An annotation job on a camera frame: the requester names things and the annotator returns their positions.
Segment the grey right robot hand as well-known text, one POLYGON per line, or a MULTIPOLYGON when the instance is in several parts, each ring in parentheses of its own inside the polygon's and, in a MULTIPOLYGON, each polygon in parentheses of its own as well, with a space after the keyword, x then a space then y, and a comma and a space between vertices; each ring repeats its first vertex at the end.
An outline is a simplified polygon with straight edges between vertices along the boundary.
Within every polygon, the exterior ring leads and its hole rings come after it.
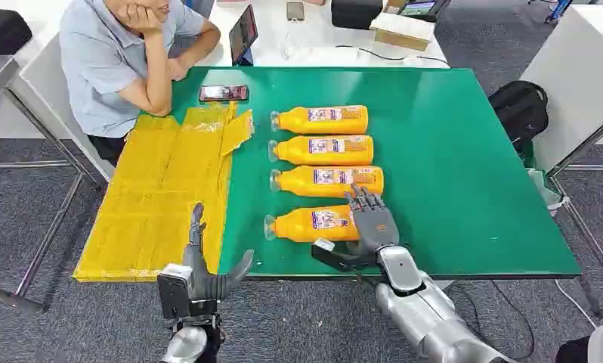
POLYGON ((352 183, 351 191, 345 192, 345 197, 358 233, 357 241, 347 244, 350 252, 355 255, 374 254, 384 247, 400 243, 395 220, 380 194, 352 183))

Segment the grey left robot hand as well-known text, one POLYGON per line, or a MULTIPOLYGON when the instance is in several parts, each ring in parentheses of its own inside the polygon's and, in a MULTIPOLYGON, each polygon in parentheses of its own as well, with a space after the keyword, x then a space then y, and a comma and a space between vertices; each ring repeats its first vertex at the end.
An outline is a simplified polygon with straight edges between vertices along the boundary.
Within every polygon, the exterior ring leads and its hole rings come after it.
POLYGON ((184 248, 183 264, 192 269, 189 294, 192 300, 222 300, 247 276, 253 264, 254 250, 247 250, 228 273, 211 274, 203 257, 203 231, 206 228, 206 223, 201 222, 203 211, 203 204, 197 202, 190 217, 189 241, 184 248))

